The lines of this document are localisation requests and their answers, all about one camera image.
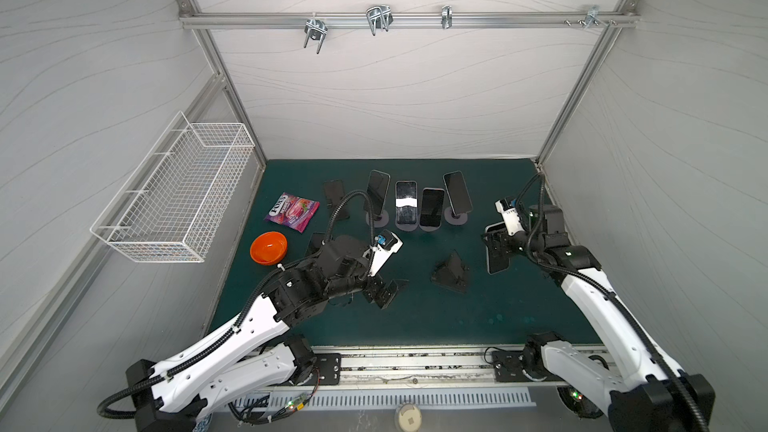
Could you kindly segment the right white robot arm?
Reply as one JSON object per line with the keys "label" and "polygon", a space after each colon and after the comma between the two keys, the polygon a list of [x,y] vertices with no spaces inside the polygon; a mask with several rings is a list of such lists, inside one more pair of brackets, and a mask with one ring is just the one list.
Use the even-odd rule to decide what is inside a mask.
{"label": "right white robot arm", "polygon": [[559,395],[582,418],[605,417],[615,431],[706,431],[716,393],[701,374],[689,374],[651,337],[585,246],[570,241],[563,211],[521,196],[496,202],[502,221],[483,234],[492,272],[522,255],[579,308],[614,361],[609,367],[556,332],[531,335],[518,356],[532,382],[564,381]]}

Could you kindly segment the black folding phone stand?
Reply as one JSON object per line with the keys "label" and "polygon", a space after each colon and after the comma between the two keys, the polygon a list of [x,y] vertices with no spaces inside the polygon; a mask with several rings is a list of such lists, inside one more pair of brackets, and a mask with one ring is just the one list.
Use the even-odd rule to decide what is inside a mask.
{"label": "black folding phone stand", "polygon": [[345,197],[343,181],[340,179],[328,180],[323,183],[323,191],[330,215],[336,210]]}

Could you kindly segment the black phone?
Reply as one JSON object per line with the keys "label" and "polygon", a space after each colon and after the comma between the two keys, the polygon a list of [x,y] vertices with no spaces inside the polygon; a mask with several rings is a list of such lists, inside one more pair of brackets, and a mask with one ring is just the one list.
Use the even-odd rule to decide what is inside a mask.
{"label": "black phone", "polygon": [[310,241],[306,249],[306,255],[310,256],[318,252],[324,244],[324,238],[325,238],[324,232],[313,233],[310,237]]}

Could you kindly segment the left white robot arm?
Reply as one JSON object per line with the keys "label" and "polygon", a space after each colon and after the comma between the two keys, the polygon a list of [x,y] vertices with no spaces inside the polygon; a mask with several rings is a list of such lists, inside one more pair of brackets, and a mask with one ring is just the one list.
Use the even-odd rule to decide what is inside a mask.
{"label": "left white robot arm", "polygon": [[378,273],[402,246],[389,230],[371,229],[362,241],[328,228],[315,252],[269,272],[224,325],[165,360],[134,363],[127,387],[103,399],[97,414],[131,420],[139,431],[192,431],[252,390],[302,383],[316,365],[304,338],[291,337],[259,355],[254,350],[319,315],[337,297],[360,293],[386,308],[403,284],[384,282]]}

